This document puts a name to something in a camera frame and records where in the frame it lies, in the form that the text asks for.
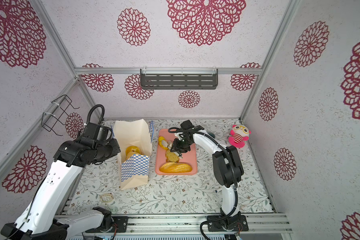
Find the steel tongs cream tips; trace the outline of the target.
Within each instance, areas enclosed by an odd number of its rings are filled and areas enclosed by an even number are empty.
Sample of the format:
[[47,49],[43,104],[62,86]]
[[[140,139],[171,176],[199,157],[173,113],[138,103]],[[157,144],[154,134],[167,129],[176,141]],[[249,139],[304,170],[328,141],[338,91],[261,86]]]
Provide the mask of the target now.
[[178,162],[180,159],[183,158],[179,153],[171,151],[171,148],[172,148],[171,141],[161,140],[161,143],[162,143],[163,149],[166,150],[167,162]]

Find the yellow ring donut bread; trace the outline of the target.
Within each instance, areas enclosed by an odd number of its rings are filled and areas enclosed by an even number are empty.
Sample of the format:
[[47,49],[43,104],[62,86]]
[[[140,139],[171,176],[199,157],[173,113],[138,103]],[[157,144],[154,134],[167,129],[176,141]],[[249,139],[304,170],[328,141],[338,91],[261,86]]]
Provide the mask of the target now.
[[141,155],[141,151],[139,147],[129,146],[126,148],[126,160],[131,158],[133,155]]

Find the checkered paper bag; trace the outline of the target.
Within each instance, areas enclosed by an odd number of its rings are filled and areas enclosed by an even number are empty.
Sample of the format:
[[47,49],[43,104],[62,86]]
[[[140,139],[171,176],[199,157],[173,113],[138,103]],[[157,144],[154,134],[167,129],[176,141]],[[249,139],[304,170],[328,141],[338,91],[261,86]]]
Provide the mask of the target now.
[[[133,122],[115,121],[113,131],[121,148],[118,154],[120,189],[127,190],[146,185],[153,149],[149,125],[143,119]],[[139,147],[141,155],[133,155],[126,160],[126,148],[129,146]]]

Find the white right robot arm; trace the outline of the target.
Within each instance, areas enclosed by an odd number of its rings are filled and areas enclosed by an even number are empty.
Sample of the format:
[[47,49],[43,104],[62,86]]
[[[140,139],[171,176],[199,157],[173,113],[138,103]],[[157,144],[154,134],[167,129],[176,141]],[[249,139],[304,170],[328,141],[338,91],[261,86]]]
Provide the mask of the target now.
[[182,155],[196,144],[212,156],[213,173],[222,186],[222,205],[218,216],[208,216],[200,224],[203,237],[208,239],[204,226],[209,232],[248,231],[247,219],[239,210],[238,186],[244,169],[237,148],[219,143],[203,127],[194,126],[189,120],[181,123],[180,128],[169,128],[168,132],[175,135],[171,152]]

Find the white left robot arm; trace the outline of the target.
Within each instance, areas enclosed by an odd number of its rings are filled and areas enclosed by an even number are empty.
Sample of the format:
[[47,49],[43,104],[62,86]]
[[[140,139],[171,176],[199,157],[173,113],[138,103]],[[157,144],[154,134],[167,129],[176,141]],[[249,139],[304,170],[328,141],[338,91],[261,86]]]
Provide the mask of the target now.
[[112,213],[102,207],[71,219],[58,219],[55,214],[76,178],[88,165],[100,165],[120,153],[112,128],[91,122],[95,109],[105,112],[103,105],[93,106],[84,129],[73,141],[64,142],[54,155],[50,171],[38,187],[31,203],[14,223],[1,229],[7,240],[66,240],[88,230],[109,232],[113,229]]

